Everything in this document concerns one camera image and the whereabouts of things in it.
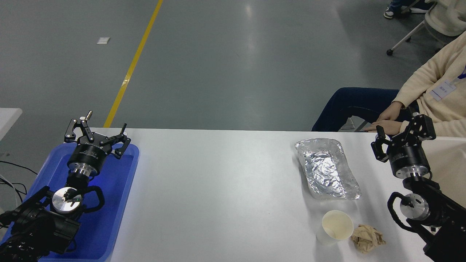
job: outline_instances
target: yellow floor line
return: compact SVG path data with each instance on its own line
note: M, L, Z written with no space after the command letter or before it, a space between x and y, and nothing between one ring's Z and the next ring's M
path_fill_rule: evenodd
M110 127L110 125L112 124L113 118L115 117L118 107L120 106L120 102L126 91L126 87L128 87L128 83L130 82L131 76L133 75L134 68L136 67L137 61L139 60L139 57L141 56L141 53L144 49L144 45L146 43L147 37L149 36L151 32L152 25L154 24L155 18L157 17L157 14L158 14L158 11L160 10L160 6L162 5L162 2L163 0L158 0L157 6L155 7L154 13L152 14L151 20L149 21L149 24L147 25L143 38L141 39L141 42L139 43L136 53L134 54L133 61L131 62L130 68L128 69L128 72L126 73L126 77L124 78L123 83L121 84L120 90L118 91L118 94L116 95L117 97L115 98L115 101L113 102L113 106L110 109L110 113L107 116L107 120L105 120L103 127Z

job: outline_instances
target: crumpled brown paper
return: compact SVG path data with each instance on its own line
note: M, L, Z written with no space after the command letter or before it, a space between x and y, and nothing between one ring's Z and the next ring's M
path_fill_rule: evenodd
M351 236L351 240L354 242L354 245L357 250L361 253L366 254L378 247L379 245L384 245L385 242L382 239L382 233L377 231L377 229L369 225L359 225Z

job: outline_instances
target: blue plastic tray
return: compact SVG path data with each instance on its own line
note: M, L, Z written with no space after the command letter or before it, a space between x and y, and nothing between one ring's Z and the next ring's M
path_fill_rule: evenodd
M67 162L75 148L75 143L61 144L51 151L29 189L27 198L44 186L49 186L51 191L64 187L68 177ZM128 146L120 160L114 156L107 157L101 173L89 183L90 186L96 185L102 189L105 205L96 212L83 214L79 219L81 226L75 236L77 244L75 251L62 255L50 252L50 255L41 258L40 262L103 262L109 257L117 241L138 159L139 149L132 144ZM84 204L88 207L96 206L98 204L96 194L87 194ZM10 237L10 230L11 227L2 242Z

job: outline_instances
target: sleeve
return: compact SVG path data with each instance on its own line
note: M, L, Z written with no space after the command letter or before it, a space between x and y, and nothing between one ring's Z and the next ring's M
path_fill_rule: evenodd
M442 48L427 63L421 66L401 87L393 101L400 101L405 107L419 98L427 89L445 74L456 59L466 41L466 33Z
M403 121L400 132L403 132L408 124L408 121ZM438 137L466 138L466 119L434 123L434 130Z

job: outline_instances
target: chair leg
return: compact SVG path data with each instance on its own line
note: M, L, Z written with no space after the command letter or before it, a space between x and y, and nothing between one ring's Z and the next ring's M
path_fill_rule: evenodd
M419 0L416 0L414 2L412 2L407 8L403 9L403 11L401 11L402 14L404 13L407 13L409 12L409 10L411 9L411 7L413 7L415 4L417 4L419 2Z
M367 121L364 120L355 130L354 132L360 132L366 125L367 125Z
M393 51L397 49L404 41L409 39L413 34L415 34L417 31L419 31L422 27L424 26L424 20L420 22L411 32L409 32L403 39L400 40L396 45L394 45L392 48L387 50L387 55L392 55Z

